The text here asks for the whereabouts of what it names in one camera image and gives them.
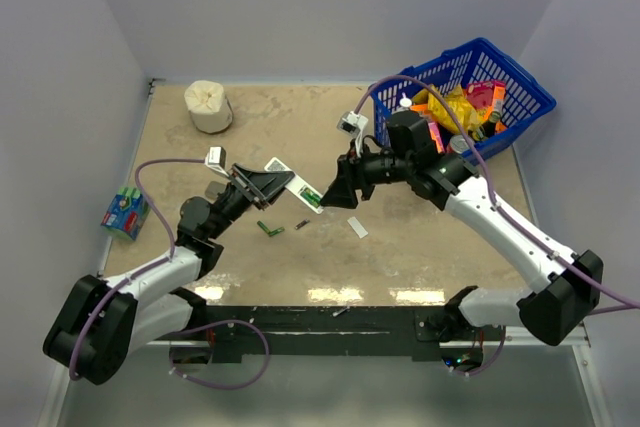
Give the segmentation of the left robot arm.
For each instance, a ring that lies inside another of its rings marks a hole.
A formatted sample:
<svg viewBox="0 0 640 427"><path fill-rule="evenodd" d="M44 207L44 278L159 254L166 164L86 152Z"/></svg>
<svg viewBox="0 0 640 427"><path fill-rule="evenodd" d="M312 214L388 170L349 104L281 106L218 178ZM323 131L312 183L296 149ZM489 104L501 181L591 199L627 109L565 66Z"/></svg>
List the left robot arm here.
<svg viewBox="0 0 640 427"><path fill-rule="evenodd" d="M253 171L238 164L215 201L191 197L180 208L169 250L107 279L86 275L72 287L43 342L43 353L72 378L100 385L136 349L167 334L200 337L203 299L185 286L210 273L224 248L220 237L251 207L270 206L294 179L291 170Z"/></svg>

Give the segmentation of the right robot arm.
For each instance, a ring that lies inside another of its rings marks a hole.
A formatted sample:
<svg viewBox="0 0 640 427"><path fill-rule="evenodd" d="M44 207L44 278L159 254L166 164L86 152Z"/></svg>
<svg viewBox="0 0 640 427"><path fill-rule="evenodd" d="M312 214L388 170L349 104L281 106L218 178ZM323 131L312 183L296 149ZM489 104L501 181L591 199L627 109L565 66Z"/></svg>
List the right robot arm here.
<svg viewBox="0 0 640 427"><path fill-rule="evenodd" d="M387 122L390 145L377 152L364 143L367 120L345 113L338 129L350 148L337 159L337 174L321 199L324 207L354 209L376 186L405 182L420 198L465 223L491 245L524 279L516 290L469 286L452 297L429 324L440 341L469 339L489 325L524 327L539 341L559 345L598 305L594 282L604 263L544 234L505 203L489 196L489 183L456 153L438 151L427 122L405 110Z"/></svg>

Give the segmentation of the white battery cover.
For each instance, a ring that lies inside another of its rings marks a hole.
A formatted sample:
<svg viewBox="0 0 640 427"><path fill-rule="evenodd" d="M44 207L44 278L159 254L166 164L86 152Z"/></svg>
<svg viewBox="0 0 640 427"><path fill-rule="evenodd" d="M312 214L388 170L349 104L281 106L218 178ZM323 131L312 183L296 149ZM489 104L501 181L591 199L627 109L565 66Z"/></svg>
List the white battery cover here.
<svg viewBox="0 0 640 427"><path fill-rule="evenodd" d="M347 223L359 239L363 239L368 235L368 231L356 217L348 218Z"/></svg>

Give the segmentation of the white remote control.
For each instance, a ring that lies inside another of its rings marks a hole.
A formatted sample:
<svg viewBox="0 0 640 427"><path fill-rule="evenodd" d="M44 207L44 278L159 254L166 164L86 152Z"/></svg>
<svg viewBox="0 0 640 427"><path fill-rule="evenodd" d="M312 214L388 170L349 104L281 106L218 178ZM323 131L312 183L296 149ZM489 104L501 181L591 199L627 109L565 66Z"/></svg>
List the white remote control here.
<svg viewBox="0 0 640 427"><path fill-rule="evenodd" d="M281 171L281 170L290 170L293 171L291 168L289 168L286 164L284 164L280 159L278 159L277 157L272 157L267 164L265 165L265 170L266 171ZM323 212L323 207L320 205L315 206L311 203L309 203L307 200L305 200L301 195L300 192L303 188L308 187L309 189L311 189L312 191L314 191L318 196L320 196L322 198L322 195L320 194L320 192L315 189L310 183L306 182L302 177L300 177L297 173L295 173L295 178L286 186L286 189L292 193L298 200L300 200L306 207L308 207L309 209L311 209L314 213L316 214L321 214Z"/></svg>

